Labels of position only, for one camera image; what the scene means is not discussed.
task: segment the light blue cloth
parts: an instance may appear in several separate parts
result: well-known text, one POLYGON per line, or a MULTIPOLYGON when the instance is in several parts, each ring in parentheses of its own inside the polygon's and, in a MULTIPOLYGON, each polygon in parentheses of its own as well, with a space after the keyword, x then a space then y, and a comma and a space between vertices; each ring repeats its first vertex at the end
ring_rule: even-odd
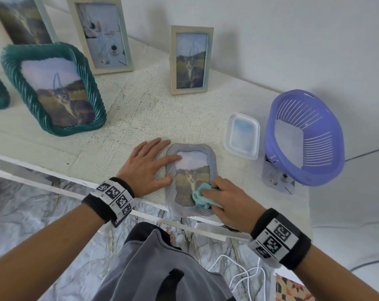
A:
POLYGON ((212 186, 204 182, 198 188, 198 190, 192 192, 192 199, 195 201, 195 206, 199 208, 209 209, 210 205, 216 205, 221 208, 222 206, 217 204, 214 200, 201 195, 201 190, 205 189, 212 189, 212 186))

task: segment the patterned rug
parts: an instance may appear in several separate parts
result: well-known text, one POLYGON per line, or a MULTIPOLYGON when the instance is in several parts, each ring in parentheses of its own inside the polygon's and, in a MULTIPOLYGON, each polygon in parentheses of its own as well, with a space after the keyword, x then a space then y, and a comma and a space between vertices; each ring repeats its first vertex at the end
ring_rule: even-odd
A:
POLYGON ((315 298, 305 286, 277 274, 276 301, 315 301, 315 298))

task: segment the white textured table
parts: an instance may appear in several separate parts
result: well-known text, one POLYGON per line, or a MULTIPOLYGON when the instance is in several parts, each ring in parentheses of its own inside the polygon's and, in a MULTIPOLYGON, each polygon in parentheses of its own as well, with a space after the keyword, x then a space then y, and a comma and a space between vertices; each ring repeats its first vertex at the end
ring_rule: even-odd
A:
MULTIPOLYGON (((81 49, 71 16, 53 9, 48 12, 59 40, 81 49)), ((107 110, 105 126, 64 138, 41 129, 0 65, 0 78, 11 94, 10 107, 0 110, 0 160, 94 187, 114 176, 143 140, 162 137, 173 143, 205 143, 216 153, 221 176, 312 236, 308 189, 304 188, 302 196, 286 195, 266 187, 261 180, 264 131, 278 93, 211 70, 207 93, 172 96, 169 55, 136 40, 129 40, 129 44, 133 72, 95 77, 107 110), (250 115, 261 125, 256 161, 236 157, 223 146, 226 121, 233 112, 250 115)), ((144 200, 166 209, 164 190, 144 200)))

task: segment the purple basket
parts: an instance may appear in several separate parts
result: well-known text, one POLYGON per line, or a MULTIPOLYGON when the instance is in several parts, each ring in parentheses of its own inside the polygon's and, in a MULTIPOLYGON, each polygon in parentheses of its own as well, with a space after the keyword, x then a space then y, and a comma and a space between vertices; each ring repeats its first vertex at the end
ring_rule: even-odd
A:
POLYGON ((265 153, 279 170, 306 186, 321 186, 337 177, 344 167, 343 132, 337 118, 318 97, 291 90, 273 101, 265 133, 265 153), (303 166, 298 168, 280 150, 275 137, 276 120, 302 129, 303 166))

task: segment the white cable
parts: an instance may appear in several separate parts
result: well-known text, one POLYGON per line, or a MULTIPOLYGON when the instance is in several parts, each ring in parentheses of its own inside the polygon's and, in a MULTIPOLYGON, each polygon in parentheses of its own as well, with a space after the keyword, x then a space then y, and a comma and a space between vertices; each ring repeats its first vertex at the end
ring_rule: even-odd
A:
POLYGON ((263 283, 262 283, 262 285, 263 285, 263 297, 264 297, 264 299, 265 299, 265 301, 266 301, 266 289, 265 289, 265 285, 266 285, 266 273, 265 273, 265 271, 263 270, 262 267, 259 267, 259 264, 260 264, 260 262, 261 262, 261 258, 258 259, 258 265, 257 265, 256 267, 253 267, 253 268, 250 268, 250 269, 247 270, 247 269, 245 269, 243 266, 241 266, 240 264, 238 264, 237 262, 235 262, 232 258, 226 256, 225 254, 221 254, 221 255, 216 259, 215 263, 213 263, 213 265, 208 269, 208 271, 210 271, 210 270, 216 265, 217 261, 218 261, 220 258, 222 258, 222 257, 226 257, 226 258, 229 259, 231 262, 233 262, 233 263, 236 264, 238 267, 241 267, 241 268, 244 270, 242 273, 238 273, 238 274, 234 275, 234 276, 231 278, 231 281, 230 281, 230 284, 228 285, 228 287, 231 287, 231 285, 232 285, 233 280, 234 280, 235 277, 240 276, 240 275, 243 275, 243 274, 247 274, 246 277, 242 278, 241 280, 239 280, 239 281, 236 283, 236 285, 235 285, 234 288, 231 290, 231 292, 232 292, 232 293, 234 292, 234 290, 237 288, 238 284, 240 284, 240 283, 241 283, 242 281, 244 281, 244 280, 247 280, 248 297, 249 297, 249 300, 250 300, 250 301, 252 301, 252 298, 251 298, 251 290, 250 290, 250 288, 249 288, 249 279, 252 278, 252 277, 254 277, 254 276, 256 276, 257 274, 259 274, 259 272, 258 272, 259 269, 262 270, 262 272, 263 272, 263 283), (250 275, 249 275, 249 272, 252 271, 252 270, 254 270, 254 269, 257 270, 256 273, 254 273, 253 275, 250 276, 250 275))

